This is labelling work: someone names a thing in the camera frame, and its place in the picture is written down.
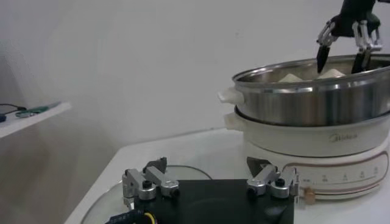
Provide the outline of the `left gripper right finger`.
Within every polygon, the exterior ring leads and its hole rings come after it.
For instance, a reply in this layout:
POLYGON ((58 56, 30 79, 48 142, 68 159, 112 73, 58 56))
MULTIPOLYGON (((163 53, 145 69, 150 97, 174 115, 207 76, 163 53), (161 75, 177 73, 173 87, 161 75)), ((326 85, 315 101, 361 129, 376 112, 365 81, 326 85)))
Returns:
POLYGON ((279 169, 265 159, 247 157, 247 166, 252 175, 247 180, 247 194, 258 198, 267 192, 274 198, 286 199, 299 196, 299 176, 296 168, 279 169))

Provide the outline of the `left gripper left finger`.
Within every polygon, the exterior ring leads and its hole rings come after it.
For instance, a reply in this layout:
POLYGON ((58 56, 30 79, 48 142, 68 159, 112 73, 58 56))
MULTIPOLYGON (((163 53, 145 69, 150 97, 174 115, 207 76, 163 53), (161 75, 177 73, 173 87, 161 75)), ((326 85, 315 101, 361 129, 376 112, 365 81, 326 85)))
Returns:
POLYGON ((143 201, 154 200, 159 190, 163 197, 176 199, 180 196, 179 181, 168 177, 165 172, 167 158, 149 161, 139 171, 126 169, 122 175, 122 196, 126 200, 138 197, 143 201))

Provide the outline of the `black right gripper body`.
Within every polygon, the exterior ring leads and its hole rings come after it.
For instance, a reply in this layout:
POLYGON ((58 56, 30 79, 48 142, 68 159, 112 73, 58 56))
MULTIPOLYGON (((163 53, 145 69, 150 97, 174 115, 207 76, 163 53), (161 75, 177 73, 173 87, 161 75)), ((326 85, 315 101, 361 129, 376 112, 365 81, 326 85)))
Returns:
POLYGON ((367 21, 369 33, 379 28, 381 22, 372 13, 376 0, 344 0, 341 11, 331 19, 335 26, 331 31, 334 37, 353 37, 352 25, 355 22, 367 21))

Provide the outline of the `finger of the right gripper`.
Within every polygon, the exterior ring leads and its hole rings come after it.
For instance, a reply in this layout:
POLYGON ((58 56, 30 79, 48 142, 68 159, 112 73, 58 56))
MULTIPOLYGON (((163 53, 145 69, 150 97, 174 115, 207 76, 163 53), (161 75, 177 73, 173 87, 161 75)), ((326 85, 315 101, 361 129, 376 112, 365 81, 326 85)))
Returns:
POLYGON ((379 28, 369 33, 368 21, 362 20, 352 25, 355 43, 358 47, 358 53, 355 57, 351 73, 367 71, 371 62, 371 54, 382 50, 382 42, 379 28))
POLYGON ((325 27, 320 31, 316 42, 319 44, 319 49, 316 56, 317 73, 320 74, 327 62, 330 52, 330 46, 338 39, 332 35, 332 30, 335 28, 335 23, 327 21, 325 27))

